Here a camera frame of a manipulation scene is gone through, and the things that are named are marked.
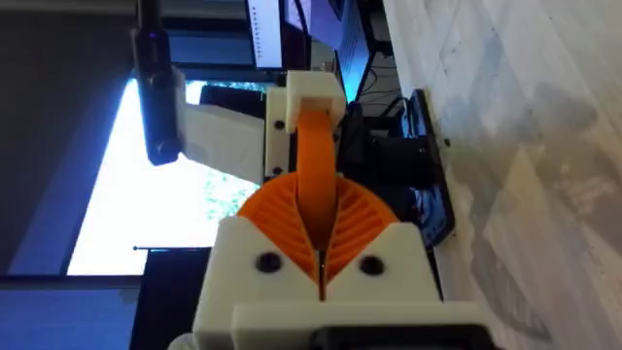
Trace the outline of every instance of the orange curved arm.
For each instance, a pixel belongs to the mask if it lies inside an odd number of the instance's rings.
[[[313,247],[326,250],[337,212],[337,177],[332,126],[326,112],[298,118],[297,204]]]

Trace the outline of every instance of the black cable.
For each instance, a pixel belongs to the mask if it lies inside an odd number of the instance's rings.
[[[389,115],[389,112],[391,112],[391,110],[394,109],[396,105],[402,100],[407,101],[407,99],[402,96],[396,97],[393,101],[391,101],[391,103],[387,106],[387,108],[378,117],[379,118],[387,117]]]
[[[390,95],[392,95],[393,93],[395,93],[395,91],[390,91],[390,92],[387,92],[387,93],[382,94],[382,95],[380,95],[380,96],[378,96],[378,97],[374,97],[374,98],[372,98],[372,99],[370,99],[370,100],[361,101],[361,103],[365,103],[365,102],[367,102],[367,103],[368,103],[368,102],[374,102],[374,101],[377,101],[377,100],[379,100],[379,99],[383,99],[383,98],[389,97],[389,96],[390,96]]]
[[[397,69],[397,66],[371,66],[371,68],[376,68],[376,69]]]
[[[361,103],[361,105],[363,106],[384,106],[387,107],[388,105],[386,103]]]
[[[398,91],[401,91],[401,88],[392,88],[390,90],[382,90],[382,91],[370,91],[370,92],[362,93],[361,96],[367,96],[367,95],[371,95],[374,93],[391,93],[391,92],[398,92]]]
[[[371,85],[369,87],[364,89],[362,91],[362,93],[366,93],[366,92],[370,91],[371,88],[373,88],[373,86],[378,82],[378,75],[376,74],[376,72],[373,71],[373,69],[369,70],[369,74],[371,74],[371,76],[373,77],[373,82],[371,83]]]
[[[304,41],[304,68],[308,69],[311,67],[311,62],[309,62],[310,55],[307,54],[307,44],[309,44],[309,27],[307,27],[307,18],[304,15],[304,11],[302,10],[302,4],[300,0],[294,0],[295,9],[298,12],[298,17],[300,18],[300,26],[302,27],[302,36]]]

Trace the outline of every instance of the screw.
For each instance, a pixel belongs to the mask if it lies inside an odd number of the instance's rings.
[[[281,269],[283,261],[281,257],[272,252],[259,255],[255,261],[255,268],[263,273],[274,273]]]
[[[366,256],[359,264],[361,271],[369,276],[379,276],[385,272],[385,264],[376,256]]]

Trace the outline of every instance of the orange ribbed component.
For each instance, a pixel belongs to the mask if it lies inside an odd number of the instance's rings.
[[[301,113],[297,131],[297,171],[266,183],[238,216],[253,222],[316,283],[325,263],[323,298],[326,283],[397,218],[375,194],[336,175],[326,113]],[[324,262],[316,251],[326,251]]]
[[[297,264],[318,281],[315,251],[296,205],[296,173],[280,176],[261,187],[238,211]]]
[[[355,182],[337,178],[337,217],[324,269],[328,283],[397,217],[374,193]]]

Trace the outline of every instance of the window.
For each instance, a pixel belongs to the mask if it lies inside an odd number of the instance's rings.
[[[198,103],[205,84],[187,84],[188,103]],[[261,89],[255,84],[216,85]],[[151,165],[145,150],[138,85],[130,80],[68,274],[142,274],[147,251],[137,247],[212,246],[219,221],[234,214],[257,188],[183,155],[175,163]]]

